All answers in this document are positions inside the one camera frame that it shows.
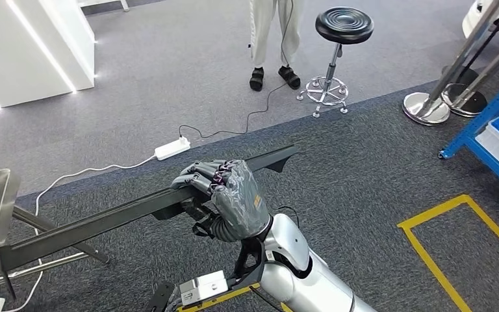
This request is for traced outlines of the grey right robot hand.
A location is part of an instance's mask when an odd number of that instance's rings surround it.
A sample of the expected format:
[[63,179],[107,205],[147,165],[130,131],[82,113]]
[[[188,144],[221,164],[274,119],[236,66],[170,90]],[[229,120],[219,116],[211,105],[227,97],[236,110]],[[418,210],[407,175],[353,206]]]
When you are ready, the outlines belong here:
[[173,189],[188,186],[208,195],[218,211],[203,226],[211,237],[235,242],[256,237],[267,228],[270,213],[246,161],[196,161],[170,185]]

